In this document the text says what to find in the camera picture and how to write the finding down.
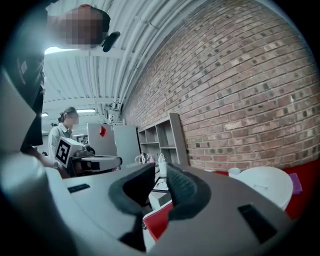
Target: wooden shelf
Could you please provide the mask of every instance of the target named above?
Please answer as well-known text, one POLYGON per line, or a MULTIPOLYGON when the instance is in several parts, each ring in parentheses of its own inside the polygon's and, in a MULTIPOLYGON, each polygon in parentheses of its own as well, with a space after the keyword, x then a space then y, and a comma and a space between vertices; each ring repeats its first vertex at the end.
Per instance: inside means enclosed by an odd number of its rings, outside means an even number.
POLYGON ((155 160, 164 155, 167 163, 188 166, 187 150, 179 115, 169 113, 168 117, 140 130, 141 151, 152 154, 155 160))
POLYGON ((162 149, 175 149, 175 145, 161 146, 162 149))
POLYGON ((145 142, 145 143, 140 143, 141 145, 152 145, 152 144, 154 144, 154 145, 158 145, 159 144, 159 142, 145 142))

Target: black rubber pad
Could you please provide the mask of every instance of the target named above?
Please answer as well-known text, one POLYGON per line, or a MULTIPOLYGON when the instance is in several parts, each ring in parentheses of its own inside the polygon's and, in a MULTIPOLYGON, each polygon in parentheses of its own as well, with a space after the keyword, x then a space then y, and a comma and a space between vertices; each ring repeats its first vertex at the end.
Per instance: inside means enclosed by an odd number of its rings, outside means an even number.
POLYGON ((167 165, 166 182, 173 204, 169 221, 191 219, 210 201, 211 190, 204 180, 171 163, 167 165))

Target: woman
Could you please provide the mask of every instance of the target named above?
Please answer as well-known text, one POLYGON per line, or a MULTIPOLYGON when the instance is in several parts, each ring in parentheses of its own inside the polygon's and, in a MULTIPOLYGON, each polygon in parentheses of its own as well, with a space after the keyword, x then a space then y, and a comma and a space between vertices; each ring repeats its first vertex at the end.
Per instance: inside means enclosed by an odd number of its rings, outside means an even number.
POLYGON ((79 115, 73 106, 68 107, 60 115, 58 126, 53 127, 48 136, 49 157, 52 159, 55 159, 60 137, 72 139, 72 129, 79 124, 79 115))

